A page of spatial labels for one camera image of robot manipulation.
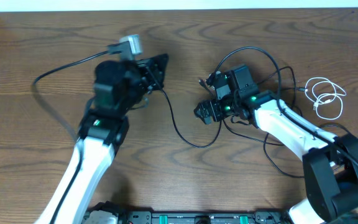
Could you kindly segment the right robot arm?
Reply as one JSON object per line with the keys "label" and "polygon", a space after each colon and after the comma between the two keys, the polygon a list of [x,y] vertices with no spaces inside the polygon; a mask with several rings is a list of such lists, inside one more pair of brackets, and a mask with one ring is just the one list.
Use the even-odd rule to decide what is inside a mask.
{"label": "right robot arm", "polygon": [[194,113],[204,124],[238,116],[289,148],[303,164],[306,198],[288,210],[292,223],[358,221],[358,139],[337,136],[292,111],[272,91],[260,91],[248,67],[212,73],[200,85],[212,99]]}

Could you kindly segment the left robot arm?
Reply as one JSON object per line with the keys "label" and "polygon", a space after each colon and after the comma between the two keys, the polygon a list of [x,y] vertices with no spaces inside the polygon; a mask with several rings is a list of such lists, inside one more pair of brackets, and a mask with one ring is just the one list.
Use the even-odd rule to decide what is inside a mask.
{"label": "left robot arm", "polygon": [[37,223],[81,223],[99,181],[129,130],[127,112],[163,87],[168,54],[143,60],[101,62],[95,96],[80,122],[69,165]]}

